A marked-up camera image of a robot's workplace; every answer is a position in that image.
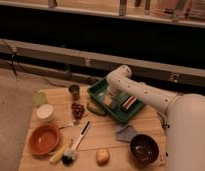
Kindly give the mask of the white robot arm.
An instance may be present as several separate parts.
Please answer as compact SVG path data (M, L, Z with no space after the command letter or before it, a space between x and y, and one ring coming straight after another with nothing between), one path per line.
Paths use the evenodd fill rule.
M205 96L180 95L130 79L122 65L107 76L108 91L124 91L167 117L165 171L205 171Z

